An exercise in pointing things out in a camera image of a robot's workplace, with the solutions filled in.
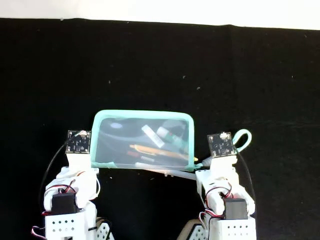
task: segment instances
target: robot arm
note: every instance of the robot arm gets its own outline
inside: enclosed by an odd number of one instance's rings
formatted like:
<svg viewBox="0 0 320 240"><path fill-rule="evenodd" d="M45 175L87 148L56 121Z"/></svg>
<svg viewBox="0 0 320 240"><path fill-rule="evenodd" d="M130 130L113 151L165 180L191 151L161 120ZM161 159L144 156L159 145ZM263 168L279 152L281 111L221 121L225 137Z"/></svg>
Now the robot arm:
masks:
<svg viewBox="0 0 320 240"><path fill-rule="evenodd" d="M199 214L208 240L256 240L255 201L239 184L237 163L230 133L208 136L210 169L195 172L197 192L205 207Z"/></svg>
<svg viewBox="0 0 320 240"><path fill-rule="evenodd" d="M91 132L69 131L67 136L69 166L45 187L45 237L35 233L41 229L36 226L31 234L44 240L114 240L108 221L97 218L91 202L100 192L99 169L91 168Z"/></svg>

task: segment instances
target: black backdrop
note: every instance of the black backdrop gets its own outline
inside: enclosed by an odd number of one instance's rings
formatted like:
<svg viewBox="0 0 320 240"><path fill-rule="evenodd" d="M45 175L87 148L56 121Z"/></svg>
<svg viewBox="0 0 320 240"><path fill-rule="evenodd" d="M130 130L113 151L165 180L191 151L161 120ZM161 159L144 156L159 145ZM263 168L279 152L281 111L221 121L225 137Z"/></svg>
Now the black backdrop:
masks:
<svg viewBox="0 0 320 240"><path fill-rule="evenodd" d="M320 32L234 26L0 20L1 229L33 239L37 194L68 129L103 109L190 114L206 135L241 128L260 240L319 239ZM61 154L51 180L67 164ZM243 168L240 181L247 186ZM98 215L116 240L174 240L202 209L194 181L101 169Z"/></svg>

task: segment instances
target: transparent pouch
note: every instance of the transparent pouch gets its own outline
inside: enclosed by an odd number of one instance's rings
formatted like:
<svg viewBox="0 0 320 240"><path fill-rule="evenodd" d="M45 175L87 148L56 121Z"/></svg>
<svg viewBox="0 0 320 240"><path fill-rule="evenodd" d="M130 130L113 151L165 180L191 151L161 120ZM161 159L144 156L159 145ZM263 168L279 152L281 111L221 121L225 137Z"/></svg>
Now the transparent pouch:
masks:
<svg viewBox="0 0 320 240"><path fill-rule="evenodd" d="M186 113L102 110L93 121L95 168L194 169L194 121Z"/></svg>

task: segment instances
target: white wall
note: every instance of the white wall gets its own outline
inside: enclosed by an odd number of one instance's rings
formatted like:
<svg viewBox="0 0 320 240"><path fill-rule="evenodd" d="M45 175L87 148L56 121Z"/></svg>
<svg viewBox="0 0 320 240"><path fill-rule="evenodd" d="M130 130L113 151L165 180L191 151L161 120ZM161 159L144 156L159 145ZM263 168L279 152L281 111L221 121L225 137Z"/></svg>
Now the white wall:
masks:
<svg viewBox="0 0 320 240"><path fill-rule="evenodd" d="M0 0L2 18L84 18L320 30L319 16L319 0Z"/></svg>

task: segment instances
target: circuit board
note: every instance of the circuit board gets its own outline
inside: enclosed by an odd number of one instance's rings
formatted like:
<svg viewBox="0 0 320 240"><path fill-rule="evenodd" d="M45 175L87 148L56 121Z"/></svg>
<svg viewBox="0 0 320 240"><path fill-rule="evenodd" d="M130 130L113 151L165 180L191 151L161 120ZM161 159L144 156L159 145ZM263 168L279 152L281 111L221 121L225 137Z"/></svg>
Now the circuit board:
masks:
<svg viewBox="0 0 320 240"><path fill-rule="evenodd" d="M213 158L236 155L230 132L208 135L210 154Z"/></svg>
<svg viewBox="0 0 320 240"><path fill-rule="evenodd" d="M91 131L86 131L86 134L75 136L79 130L69 130L67 139L70 140L66 146L66 154L89 154L91 144Z"/></svg>

